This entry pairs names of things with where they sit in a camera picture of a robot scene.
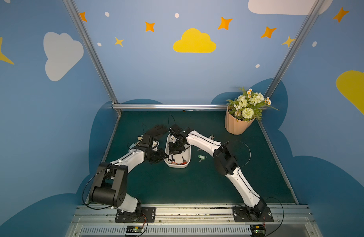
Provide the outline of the key with black window tag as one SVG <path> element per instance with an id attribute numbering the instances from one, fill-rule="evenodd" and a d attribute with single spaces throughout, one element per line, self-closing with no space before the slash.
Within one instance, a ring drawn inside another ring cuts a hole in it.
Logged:
<path id="1" fill-rule="evenodd" d="M 168 161 L 169 161 L 170 163 L 174 163 L 174 162 L 175 162 L 175 159 L 174 159 L 173 155 L 169 155 L 169 156 L 168 156 Z"/>

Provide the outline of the key with green tag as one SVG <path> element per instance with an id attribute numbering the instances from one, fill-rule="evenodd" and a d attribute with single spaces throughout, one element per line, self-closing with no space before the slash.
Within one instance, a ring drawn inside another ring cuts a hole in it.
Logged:
<path id="1" fill-rule="evenodd" d="M 206 159 L 206 156 L 198 155 L 199 163 Z"/>

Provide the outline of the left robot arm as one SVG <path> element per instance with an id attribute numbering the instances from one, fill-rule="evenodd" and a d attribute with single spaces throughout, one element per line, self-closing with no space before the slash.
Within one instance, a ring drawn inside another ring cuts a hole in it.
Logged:
<path id="1" fill-rule="evenodd" d="M 138 218 L 141 202 L 127 193 L 128 174 L 143 162 L 163 161 L 166 153 L 158 145 L 157 137 L 142 135 L 127 154 L 110 163 L 101 163 L 92 180 L 89 201 L 117 208 Z"/>

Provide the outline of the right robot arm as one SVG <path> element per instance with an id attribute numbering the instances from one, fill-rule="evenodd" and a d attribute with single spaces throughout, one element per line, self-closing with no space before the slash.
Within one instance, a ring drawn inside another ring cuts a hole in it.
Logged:
<path id="1" fill-rule="evenodd" d="M 266 210 L 265 200 L 257 194 L 245 178 L 237 158 L 231 154 L 228 143 L 221 143 L 203 136 L 197 131 L 182 129 L 174 124 L 169 128 L 172 141 L 168 143 L 170 155 L 179 155 L 186 150 L 186 146 L 196 146 L 214 159 L 217 172 L 227 177 L 241 195 L 250 215 L 260 218 Z"/>

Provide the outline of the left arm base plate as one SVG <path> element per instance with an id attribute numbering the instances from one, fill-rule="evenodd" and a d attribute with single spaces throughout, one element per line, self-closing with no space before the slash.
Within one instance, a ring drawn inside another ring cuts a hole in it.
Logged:
<path id="1" fill-rule="evenodd" d="M 155 206 L 145 206 L 137 209 L 134 213 L 118 210 L 115 217 L 115 223 L 154 223 L 156 214 Z"/>

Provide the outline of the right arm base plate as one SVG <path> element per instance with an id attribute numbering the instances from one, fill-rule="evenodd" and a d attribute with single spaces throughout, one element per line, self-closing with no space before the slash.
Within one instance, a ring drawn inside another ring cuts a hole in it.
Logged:
<path id="1" fill-rule="evenodd" d="M 274 222 L 274 218 L 269 207 L 261 213 L 257 214 L 254 210 L 251 210 L 245 206 L 233 206 L 232 214 L 235 222 Z"/>

